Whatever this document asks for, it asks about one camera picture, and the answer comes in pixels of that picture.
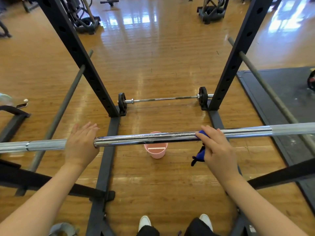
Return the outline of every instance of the wooden floor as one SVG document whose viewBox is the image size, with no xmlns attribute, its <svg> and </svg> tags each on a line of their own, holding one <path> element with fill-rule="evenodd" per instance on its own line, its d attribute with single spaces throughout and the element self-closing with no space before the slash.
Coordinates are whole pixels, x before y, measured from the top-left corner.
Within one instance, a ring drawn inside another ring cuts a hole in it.
<svg viewBox="0 0 315 236">
<path fill-rule="evenodd" d="M 80 35 L 112 99 L 120 92 L 127 99 L 195 95 L 200 86 L 213 93 L 236 38 L 248 3 L 230 0 L 226 17 L 204 25 L 196 8 L 203 0 L 122 0 L 113 9 L 93 0 L 92 12 L 101 17 L 95 35 Z M 314 4 L 283 0 L 279 11 L 267 14 L 248 56 L 259 69 L 314 65 Z M 15 103 L 29 99 L 32 116 L 14 141 L 41 140 L 56 114 L 78 68 L 40 8 L 30 14 L 17 5 L 1 16 L 12 39 L 0 40 L 0 92 Z M 262 125 L 235 79 L 219 110 L 226 128 Z M 10 119 L 1 113 L 0 129 Z M 97 123 L 105 136 L 109 118 L 82 78 L 54 135 L 66 138 L 74 123 Z M 119 134 L 152 131 L 195 131 L 210 124 L 196 100 L 139 103 L 128 106 Z M 237 139 L 239 165 L 246 179 L 285 167 L 270 138 Z M 135 235 L 142 215 L 148 215 L 161 235 L 175 236 L 192 218 L 209 215 L 214 232 L 228 235 L 237 212 L 235 205 L 202 163 L 190 166 L 200 143 L 169 144 L 162 159 L 153 159 L 142 145 L 116 149 L 112 186 L 116 198 L 108 204 L 109 222 L 117 235 Z M 34 153 L 2 155 L 27 168 Z M 77 183 L 95 187 L 101 153 Z M 47 152 L 39 173 L 54 175 L 63 164 L 61 151 Z M 0 188 L 0 220 L 25 202 L 15 190 Z M 300 190 L 286 184 L 259 191 L 309 235 L 315 235 L 315 218 Z M 68 197 L 56 222 L 70 222 L 85 235 L 91 204 Z"/>
</svg>

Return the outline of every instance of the weight plate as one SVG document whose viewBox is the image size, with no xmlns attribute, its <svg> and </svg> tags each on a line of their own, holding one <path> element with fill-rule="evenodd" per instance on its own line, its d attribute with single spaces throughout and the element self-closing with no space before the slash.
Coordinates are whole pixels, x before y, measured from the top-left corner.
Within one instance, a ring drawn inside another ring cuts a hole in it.
<svg viewBox="0 0 315 236">
<path fill-rule="evenodd" d="M 125 93 L 120 93 L 118 95 L 118 107 L 122 112 L 125 112 L 127 109 L 127 104 L 124 102 L 125 100 L 126 100 Z"/>
<path fill-rule="evenodd" d="M 199 88 L 199 104 L 201 107 L 207 107 L 208 93 L 206 87 Z"/>
<path fill-rule="evenodd" d="M 309 89 L 315 91 L 315 70 L 311 72 L 309 78 L 307 79 L 307 86 Z"/>
</svg>

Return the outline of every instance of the hand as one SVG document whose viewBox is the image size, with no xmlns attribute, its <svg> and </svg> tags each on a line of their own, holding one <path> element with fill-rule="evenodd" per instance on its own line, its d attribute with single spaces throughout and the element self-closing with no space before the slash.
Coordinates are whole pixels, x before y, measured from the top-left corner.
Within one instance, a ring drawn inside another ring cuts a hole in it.
<svg viewBox="0 0 315 236">
<path fill-rule="evenodd" d="M 236 152 L 224 133 L 220 129 L 215 130 L 210 126 L 201 126 L 201 129 L 209 136 L 196 132 L 196 136 L 206 146 L 204 161 L 208 168 L 222 185 L 237 179 L 240 174 L 238 173 Z"/>
<path fill-rule="evenodd" d="M 74 125 L 65 144 L 65 164 L 78 165 L 84 170 L 96 157 L 100 149 L 94 146 L 94 139 L 99 130 L 97 124 L 87 123 L 81 129 Z"/>
</svg>

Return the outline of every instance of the pink bucket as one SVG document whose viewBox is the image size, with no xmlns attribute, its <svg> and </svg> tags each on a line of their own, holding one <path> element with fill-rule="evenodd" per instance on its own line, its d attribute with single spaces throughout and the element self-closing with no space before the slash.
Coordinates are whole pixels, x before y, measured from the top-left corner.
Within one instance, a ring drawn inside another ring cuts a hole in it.
<svg viewBox="0 0 315 236">
<path fill-rule="evenodd" d="M 155 159 L 160 159 L 165 155 L 168 143 L 144 144 L 146 151 Z"/>
</svg>

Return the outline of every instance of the person's left arm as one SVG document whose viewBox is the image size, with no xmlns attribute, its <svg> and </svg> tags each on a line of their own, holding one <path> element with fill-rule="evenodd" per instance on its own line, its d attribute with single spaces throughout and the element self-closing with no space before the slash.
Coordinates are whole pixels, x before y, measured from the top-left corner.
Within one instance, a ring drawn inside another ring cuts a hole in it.
<svg viewBox="0 0 315 236">
<path fill-rule="evenodd" d="M 43 187 L 0 224 L 0 235 L 48 235 L 62 203 L 87 165 L 98 154 L 96 124 L 75 125 L 65 147 L 65 164 Z"/>
</svg>

